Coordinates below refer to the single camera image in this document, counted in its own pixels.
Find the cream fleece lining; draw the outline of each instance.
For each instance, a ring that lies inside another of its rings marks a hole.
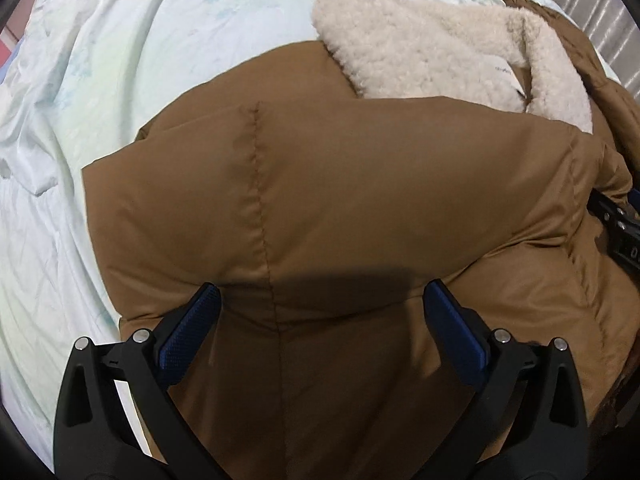
[[[312,18],[362,97],[448,96],[592,132],[580,76],[555,31],[528,10],[431,0],[316,0]],[[530,67],[529,105],[489,56]]]

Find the bed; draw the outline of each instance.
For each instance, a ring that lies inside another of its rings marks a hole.
[[[17,1],[1,0],[0,18],[6,20]],[[562,6],[535,1],[588,29],[590,19],[580,22],[573,0]],[[73,341],[83,335],[99,344],[119,339],[119,316],[86,228],[82,168],[131,143],[188,89],[274,47],[315,39],[312,3],[36,1],[20,53],[0,86],[0,379],[5,409],[45,464],[52,466],[54,412]],[[638,39],[633,23],[640,4],[607,5],[622,5],[615,21],[624,22],[620,44],[612,47],[602,27],[593,28],[592,41],[638,99],[637,65],[628,51]],[[598,35],[600,44],[593,39]],[[144,446],[125,389],[122,397]]]

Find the brown puffer jacket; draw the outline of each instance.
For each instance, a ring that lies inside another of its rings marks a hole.
[[[622,205],[631,187],[596,129],[361,100],[319,42],[266,53],[84,170],[122,336],[221,287],[217,329],[170,393],[235,480],[411,478],[472,395],[425,326],[436,277],[491,328],[566,338],[593,419],[640,327],[586,211],[591,189]]]

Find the screw head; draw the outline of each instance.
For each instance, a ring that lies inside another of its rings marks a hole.
[[[569,343],[562,339],[561,337],[556,337],[554,339],[554,346],[561,352],[564,352],[567,348],[569,348]]]
[[[151,332],[149,332],[149,330],[147,330],[146,328],[141,328],[140,330],[136,330],[134,332],[133,341],[135,341],[136,343],[143,343],[147,339],[149,339],[150,335]]]
[[[503,328],[499,328],[498,330],[496,330],[494,332],[494,337],[498,343],[502,343],[502,344],[505,344],[511,341],[511,334]]]
[[[76,350],[84,350],[89,346],[89,338],[81,337],[80,339],[76,340],[74,346],[76,347]]]

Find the jacket seam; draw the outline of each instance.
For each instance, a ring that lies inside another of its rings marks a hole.
[[[253,141],[254,141],[254,154],[252,156],[252,163],[254,165],[254,173],[255,173],[255,192],[257,196],[258,203],[258,221],[260,222],[260,236],[262,239],[262,254],[264,256],[264,264],[267,270],[267,282],[269,286],[269,293],[271,297],[271,306],[273,308],[273,322],[276,326],[276,332],[278,334],[278,371],[280,373],[280,411],[282,412],[282,447],[284,451],[284,476],[285,478],[289,477],[288,467],[287,467],[287,424],[286,424],[286,416],[285,416],[285,403],[284,403],[284,358],[282,352],[282,331],[280,329],[280,323],[278,322],[278,308],[275,300],[275,291],[273,288],[273,280],[271,279],[271,265],[269,262],[269,255],[267,250],[267,237],[266,237],[266,228],[264,224],[264,201],[260,192],[260,168],[258,161],[258,115],[260,113],[260,103],[258,102],[253,110],[254,113],[254,130],[253,130]]]
[[[572,198],[574,202],[574,211],[576,211],[576,216],[577,216],[576,219],[572,221],[572,237],[575,237],[578,229],[580,228],[580,225],[582,224],[582,221],[584,220],[584,214],[585,214],[584,211],[581,210],[580,205],[578,204],[578,198],[576,193],[576,184],[575,184],[576,168],[575,168],[575,150],[574,150],[575,140],[576,140],[576,133],[574,131],[571,136],[571,141],[569,142],[569,151],[571,154],[571,164],[569,166],[569,174],[571,176],[571,192],[572,192]],[[606,379],[607,360],[605,358],[605,331],[603,330],[602,325],[598,321],[598,317],[595,315],[593,311],[593,305],[591,304],[587,296],[587,291],[585,290],[584,284],[580,278],[580,273],[578,272],[578,269],[576,267],[575,259],[572,258],[571,255],[569,254],[568,247],[567,247],[568,241],[569,241],[569,238],[567,238],[566,242],[563,245],[564,253],[566,254],[566,257],[569,260],[569,263],[571,264],[572,269],[574,270],[574,277],[576,279],[576,282],[578,283],[578,288],[580,288],[580,291],[582,293],[582,299],[584,301],[584,304],[587,307],[587,310],[589,311],[589,313],[591,314],[591,317],[593,318],[594,323],[598,327],[598,332],[600,333],[600,355],[602,355],[602,359],[600,359],[600,363],[602,365],[603,372],[604,372],[603,378]]]

